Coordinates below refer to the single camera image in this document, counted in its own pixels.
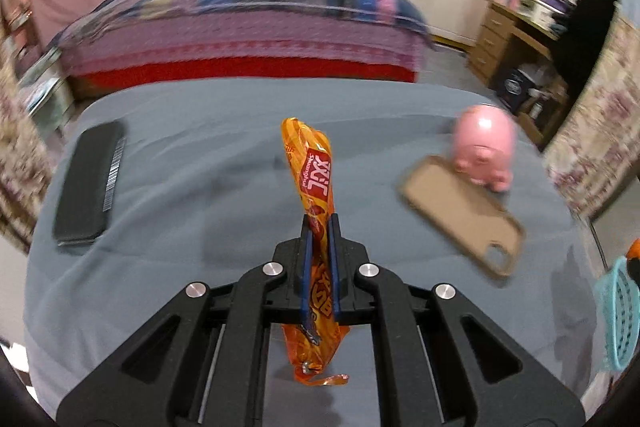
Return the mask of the grey bed sheet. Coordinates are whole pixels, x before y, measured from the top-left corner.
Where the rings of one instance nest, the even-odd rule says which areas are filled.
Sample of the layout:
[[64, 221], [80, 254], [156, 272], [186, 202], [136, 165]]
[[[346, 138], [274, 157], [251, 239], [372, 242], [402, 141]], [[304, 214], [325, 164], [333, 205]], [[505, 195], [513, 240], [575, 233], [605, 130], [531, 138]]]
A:
[[572, 392], [602, 363], [582, 231], [533, 147], [519, 139], [503, 199], [526, 236], [507, 279], [490, 277], [399, 197], [402, 175], [446, 155], [480, 95], [363, 80], [214, 79], [155, 83], [92, 104], [78, 126], [126, 127], [111, 220], [93, 243], [63, 247], [53, 221], [59, 165], [32, 239], [25, 343], [41, 406], [54, 413], [107, 355], [191, 282], [221, 286], [298, 235], [303, 207], [280, 126], [296, 117], [331, 142], [343, 234], [406, 283], [449, 283]]

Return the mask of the small orange ball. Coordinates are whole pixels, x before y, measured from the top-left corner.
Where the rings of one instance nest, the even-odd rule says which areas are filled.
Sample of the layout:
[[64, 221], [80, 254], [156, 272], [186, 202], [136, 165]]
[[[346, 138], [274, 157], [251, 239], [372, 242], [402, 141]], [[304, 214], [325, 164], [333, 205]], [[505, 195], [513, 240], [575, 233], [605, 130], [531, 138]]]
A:
[[636, 239], [626, 254], [626, 267], [629, 275], [638, 275], [640, 271], [640, 239]]

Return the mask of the wooden desk with drawers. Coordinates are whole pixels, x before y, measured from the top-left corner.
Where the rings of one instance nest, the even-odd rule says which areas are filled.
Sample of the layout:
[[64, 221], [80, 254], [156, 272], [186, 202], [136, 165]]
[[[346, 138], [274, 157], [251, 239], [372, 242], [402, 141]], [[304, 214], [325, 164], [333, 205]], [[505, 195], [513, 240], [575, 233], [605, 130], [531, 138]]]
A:
[[512, 69], [521, 69], [533, 80], [535, 88], [529, 91], [529, 99], [513, 116], [538, 150], [549, 145], [567, 108], [566, 82], [552, 61], [556, 40], [551, 31], [529, 18], [488, 0], [468, 58], [469, 69], [495, 93], [498, 82]]

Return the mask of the brown phone case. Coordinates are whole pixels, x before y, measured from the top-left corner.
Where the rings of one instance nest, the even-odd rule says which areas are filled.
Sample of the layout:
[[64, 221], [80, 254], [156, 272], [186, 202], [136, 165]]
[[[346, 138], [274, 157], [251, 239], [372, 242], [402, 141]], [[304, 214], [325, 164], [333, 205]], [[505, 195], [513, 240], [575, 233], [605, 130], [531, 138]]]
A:
[[493, 277], [510, 277], [525, 229], [501, 202], [451, 162], [426, 156], [399, 182], [402, 199]]

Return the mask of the floral beige curtain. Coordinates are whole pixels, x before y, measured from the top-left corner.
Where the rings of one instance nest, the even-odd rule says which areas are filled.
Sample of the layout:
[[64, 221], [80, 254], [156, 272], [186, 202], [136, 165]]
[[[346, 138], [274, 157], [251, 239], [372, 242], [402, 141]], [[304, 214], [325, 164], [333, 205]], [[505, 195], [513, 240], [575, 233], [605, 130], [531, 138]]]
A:
[[544, 151], [574, 215], [601, 209], [639, 159], [639, 28], [616, 15], [596, 67]]

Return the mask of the black box under desk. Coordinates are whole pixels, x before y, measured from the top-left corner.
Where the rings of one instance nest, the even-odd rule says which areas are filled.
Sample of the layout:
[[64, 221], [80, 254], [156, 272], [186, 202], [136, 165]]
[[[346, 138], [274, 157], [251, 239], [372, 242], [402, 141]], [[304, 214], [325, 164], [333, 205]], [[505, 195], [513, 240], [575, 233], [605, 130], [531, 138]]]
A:
[[529, 91], [535, 83], [521, 69], [512, 69], [506, 78], [497, 84], [496, 95], [500, 103], [512, 115], [529, 99]]

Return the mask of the pink piggy bank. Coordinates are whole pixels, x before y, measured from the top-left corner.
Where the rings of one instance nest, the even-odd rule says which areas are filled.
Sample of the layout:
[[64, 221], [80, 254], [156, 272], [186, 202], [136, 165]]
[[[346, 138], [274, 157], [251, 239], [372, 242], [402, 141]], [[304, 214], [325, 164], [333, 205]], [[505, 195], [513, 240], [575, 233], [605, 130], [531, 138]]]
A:
[[452, 163], [473, 183], [503, 193], [511, 187], [515, 124], [503, 109], [470, 106], [454, 126]]

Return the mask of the bed with purple cover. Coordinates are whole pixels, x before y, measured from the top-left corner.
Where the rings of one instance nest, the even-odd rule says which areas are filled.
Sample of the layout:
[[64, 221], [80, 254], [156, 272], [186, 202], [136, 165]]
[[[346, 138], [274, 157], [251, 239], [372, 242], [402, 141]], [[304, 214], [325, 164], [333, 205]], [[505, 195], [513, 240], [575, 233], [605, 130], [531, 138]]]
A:
[[285, 11], [139, 20], [85, 38], [106, 0], [29, 0], [42, 46], [83, 98], [172, 80], [355, 78], [413, 82], [432, 40], [390, 26]]

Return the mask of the orange snack wrapper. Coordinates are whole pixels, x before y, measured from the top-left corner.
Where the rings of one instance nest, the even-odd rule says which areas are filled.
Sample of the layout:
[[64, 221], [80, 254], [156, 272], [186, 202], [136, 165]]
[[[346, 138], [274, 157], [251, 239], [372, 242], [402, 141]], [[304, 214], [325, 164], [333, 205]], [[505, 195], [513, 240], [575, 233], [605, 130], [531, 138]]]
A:
[[344, 386], [349, 381], [348, 375], [324, 373], [349, 332], [334, 317], [329, 266], [329, 224], [334, 213], [331, 144], [323, 132], [294, 117], [282, 121], [281, 136], [311, 231], [311, 239], [304, 247], [303, 321], [282, 327], [288, 359], [295, 380], [301, 384]]

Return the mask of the light blue plastic basket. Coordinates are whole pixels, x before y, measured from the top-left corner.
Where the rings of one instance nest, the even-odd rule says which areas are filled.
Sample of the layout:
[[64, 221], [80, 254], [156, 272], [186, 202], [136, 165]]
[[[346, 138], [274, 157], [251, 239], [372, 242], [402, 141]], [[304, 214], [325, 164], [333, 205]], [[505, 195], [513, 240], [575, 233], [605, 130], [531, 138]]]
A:
[[619, 257], [594, 285], [604, 320], [604, 366], [615, 373], [628, 367], [639, 339], [639, 287], [628, 272], [627, 261]]

